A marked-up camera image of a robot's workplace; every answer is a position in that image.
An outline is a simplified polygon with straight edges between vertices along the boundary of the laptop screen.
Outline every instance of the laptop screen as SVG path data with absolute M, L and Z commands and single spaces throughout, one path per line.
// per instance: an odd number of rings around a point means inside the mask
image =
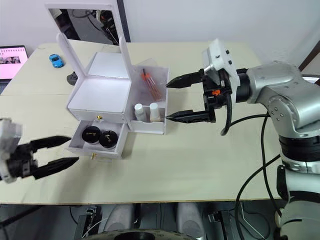
M 11 80 L 27 61 L 25 46 L 0 46 L 0 80 Z

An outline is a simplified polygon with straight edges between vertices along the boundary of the beige table surface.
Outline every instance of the beige table surface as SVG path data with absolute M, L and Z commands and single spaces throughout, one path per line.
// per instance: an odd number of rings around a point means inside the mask
M 117 48 L 98 43 L 72 42 L 84 64 L 96 51 Z M 153 58 L 170 67 L 170 77 L 197 71 L 202 67 L 201 52 L 208 42 L 129 43 L 133 64 Z M 259 65 L 256 55 L 243 43 L 226 43 L 237 68 Z M 50 54 L 64 54 L 56 43 L 40 45 L 0 96 L 0 116 L 23 125 L 20 143 L 52 135 L 72 136 L 78 121 L 66 110 L 72 86 L 66 76 L 70 64 L 53 68 Z M 202 86 L 170 89 L 168 113 L 203 110 Z M 265 113 L 258 104 L 239 103 L 233 120 Z M 220 136 L 226 121 L 224 108 L 216 111 L 217 123 L 183 124 L 168 122 L 167 135 L 129 133 L 121 160 L 80 157 L 60 173 L 34 180 L 0 182 L 0 203 L 12 204 L 102 204 L 124 202 L 175 202 L 234 200 L 244 183 L 261 167 L 260 131 L 263 119 L 252 119 Z M 279 153 L 277 134 L 271 121 L 265 133 L 267 159 Z M 74 156 L 63 146 L 35 154 L 39 165 Z M 276 191 L 276 169 L 267 169 L 271 191 Z M 262 174 L 255 177 L 242 194 L 243 199 L 267 199 Z

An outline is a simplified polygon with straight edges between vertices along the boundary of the floor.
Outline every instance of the floor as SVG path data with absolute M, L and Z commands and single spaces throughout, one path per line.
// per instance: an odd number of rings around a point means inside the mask
M 210 222 L 209 214 L 216 211 L 222 211 L 225 217 L 225 225 L 230 221 L 231 232 L 228 232 L 228 239 L 239 239 L 236 224 L 233 215 L 234 202 L 198 202 L 199 212 L 202 216 L 204 229 L 208 240 L 223 240 L 224 234 L 221 228 L 221 222 Z M 274 209 L 269 200 L 244 201 L 244 209 L 246 212 L 258 212 L 265 216 L 270 225 L 270 236 L 266 239 L 273 239 Z M 9 217 L 16 215 L 32 206 L 26 205 L 1 205 L 0 220 L 3 221 Z M 71 206 L 72 215 L 77 221 L 79 215 L 83 215 L 88 205 Z M 114 204 L 100 205 L 102 219 L 108 217 L 115 207 Z M 177 231 L 175 212 L 176 203 L 143 203 L 140 206 L 140 228 L 141 229 L 164 229 L 167 231 Z M 245 218 L 251 223 L 256 230 L 262 235 L 266 235 L 268 224 L 259 214 L 247 214 Z M 103 231 L 106 221 L 99 225 L 99 233 Z M 243 224 L 248 228 L 253 236 L 260 238 L 246 223 Z M 76 231 L 76 223 L 70 215 L 68 205 L 61 206 L 44 206 L 30 215 L 18 220 L 17 222 L 6 227 L 10 240 L 73 240 Z M 250 236 L 246 230 L 242 230 L 245 239 L 255 239 Z M 5 235 L 0 229 L 0 240 L 5 240 Z

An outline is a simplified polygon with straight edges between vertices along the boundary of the white bottle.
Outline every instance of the white bottle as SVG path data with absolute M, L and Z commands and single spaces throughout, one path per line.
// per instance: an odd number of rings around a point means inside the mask
M 161 122 L 158 104 L 153 102 L 150 104 L 150 122 Z
M 147 122 L 147 115 L 141 103 L 134 106 L 134 114 L 138 121 Z

